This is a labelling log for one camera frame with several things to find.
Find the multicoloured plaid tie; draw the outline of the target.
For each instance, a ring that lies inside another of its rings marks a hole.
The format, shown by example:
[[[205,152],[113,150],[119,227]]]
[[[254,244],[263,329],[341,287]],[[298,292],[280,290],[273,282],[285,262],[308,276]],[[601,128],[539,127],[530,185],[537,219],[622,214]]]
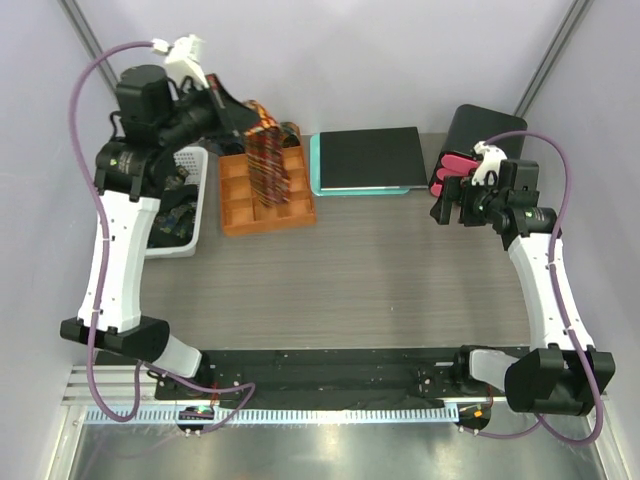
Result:
[[[284,166],[280,123],[259,102],[243,104],[258,113],[258,124],[244,133],[251,188],[266,207],[285,204],[290,179]]]

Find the black pink drawer cabinet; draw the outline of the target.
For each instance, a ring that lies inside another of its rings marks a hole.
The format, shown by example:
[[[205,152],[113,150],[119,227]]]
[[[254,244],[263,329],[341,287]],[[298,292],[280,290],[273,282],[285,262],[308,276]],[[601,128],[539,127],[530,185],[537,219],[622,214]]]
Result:
[[[521,117],[472,104],[458,106],[434,167],[430,193],[438,197],[447,176],[465,176],[477,167],[473,147],[478,142],[498,134],[527,129],[528,124]]]

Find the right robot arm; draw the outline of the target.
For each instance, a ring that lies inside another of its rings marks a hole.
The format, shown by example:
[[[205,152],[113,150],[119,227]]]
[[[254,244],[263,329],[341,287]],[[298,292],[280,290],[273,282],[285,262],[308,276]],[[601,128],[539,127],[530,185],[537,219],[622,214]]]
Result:
[[[520,413],[585,416],[615,373],[609,352],[595,347],[586,331],[563,265],[561,239],[554,237],[554,209],[538,204],[539,167],[503,160],[476,183],[447,171],[430,214],[440,225],[459,206],[460,224],[489,225],[500,236],[515,267],[529,319],[530,347],[520,358],[494,347],[465,346],[454,358],[451,380],[465,395],[486,384],[503,392]]]

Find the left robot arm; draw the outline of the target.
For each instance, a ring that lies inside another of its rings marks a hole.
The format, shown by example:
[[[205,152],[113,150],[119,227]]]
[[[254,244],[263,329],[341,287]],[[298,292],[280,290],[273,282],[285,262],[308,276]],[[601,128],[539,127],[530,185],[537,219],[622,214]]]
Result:
[[[60,335],[179,376],[179,388],[200,399],[213,385],[208,355],[178,340],[167,321],[141,312],[147,244],[166,180],[176,170],[175,153],[204,137],[240,136],[258,115],[214,74],[203,85],[190,77],[175,84],[156,65],[124,71],[116,98],[123,132],[100,149],[90,183],[100,210],[89,283]]]

